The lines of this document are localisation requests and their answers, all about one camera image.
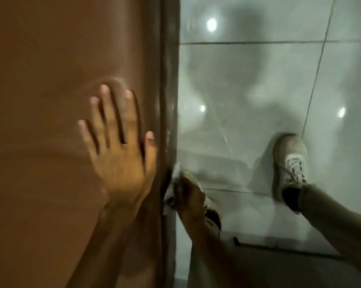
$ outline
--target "white sneaker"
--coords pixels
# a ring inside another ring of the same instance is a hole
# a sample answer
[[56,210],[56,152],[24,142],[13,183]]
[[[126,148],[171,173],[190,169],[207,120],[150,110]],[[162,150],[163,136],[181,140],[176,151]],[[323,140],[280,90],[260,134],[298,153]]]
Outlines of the white sneaker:
[[[197,185],[199,189],[203,192],[203,188],[199,183],[198,179],[188,171],[183,171],[183,176],[189,179],[193,184]],[[222,222],[222,210],[218,202],[209,198],[207,195],[205,197],[205,202],[203,205],[204,210],[212,210],[215,211],[219,215],[220,222]]]
[[282,191],[288,187],[301,188],[307,184],[308,154],[302,139],[296,134],[280,137],[274,145],[274,199],[283,202]]

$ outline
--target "tile floor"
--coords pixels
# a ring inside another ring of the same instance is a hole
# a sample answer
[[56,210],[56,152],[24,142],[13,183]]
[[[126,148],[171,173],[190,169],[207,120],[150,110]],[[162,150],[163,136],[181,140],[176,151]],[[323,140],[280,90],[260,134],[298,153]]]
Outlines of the tile floor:
[[[295,132],[311,181],[361,213],[361,0],[181,0],[178,160],[248,243],[336,253],[270,198],[271,149]],[[191,241],[177,222],[176,277]]]

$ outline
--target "pants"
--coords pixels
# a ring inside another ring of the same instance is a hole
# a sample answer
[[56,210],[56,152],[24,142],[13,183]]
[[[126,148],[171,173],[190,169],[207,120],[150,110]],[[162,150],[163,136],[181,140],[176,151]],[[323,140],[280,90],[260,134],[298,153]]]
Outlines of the pants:
[[[361,215],[348,210],[312,185],[301,189],[298,205],[311,225],[361,272]],[[219,233],[217,226],[208,218],[205,222],[213,232]],[[213,275],[194,246],[191,249],[187,287],[217,287]]]

